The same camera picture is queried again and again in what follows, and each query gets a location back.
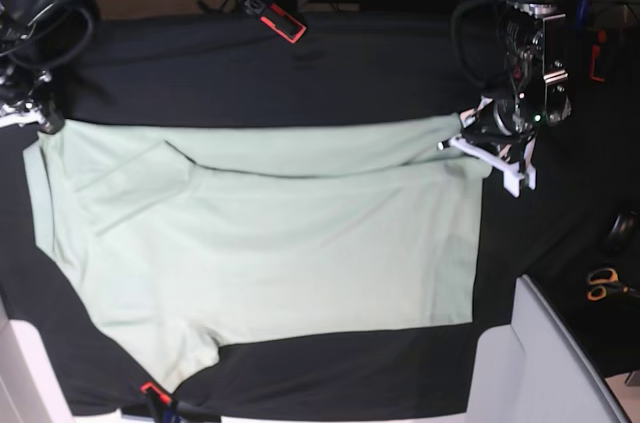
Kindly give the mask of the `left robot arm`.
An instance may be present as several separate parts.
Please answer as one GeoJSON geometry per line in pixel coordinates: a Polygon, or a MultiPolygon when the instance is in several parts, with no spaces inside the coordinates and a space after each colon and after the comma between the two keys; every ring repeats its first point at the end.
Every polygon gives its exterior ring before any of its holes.
{"type": "Polygon", "coordinates": [[[440,143],[498,170],[503,187],[518,197],[533,190],[532,163],[539,130],[571,113],[565,40],[569,0],[469,0],[452,15],[454,55],[467,78],[481,90],[479,104],[461,113],[458,134],[440,143]],[[484,79],[468,65],[461,41],[464,17],[488,5],[496,13],[504,70],[484,79]]]}

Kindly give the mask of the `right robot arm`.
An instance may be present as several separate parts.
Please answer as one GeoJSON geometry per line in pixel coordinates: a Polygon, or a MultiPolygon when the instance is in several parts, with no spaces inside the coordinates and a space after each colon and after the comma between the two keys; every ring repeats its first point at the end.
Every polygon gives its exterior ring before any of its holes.
{"type": "Polygon", "coordinates": [[[64,126],[51,89],[54,69],[70,63],[89,44],[98,20],[91,0],[1,0],[1,126],[36,125],[55,134],[64,126]],[[84,33],[55,56],[37,54],[37,45],[74,15],[84,33]]]}

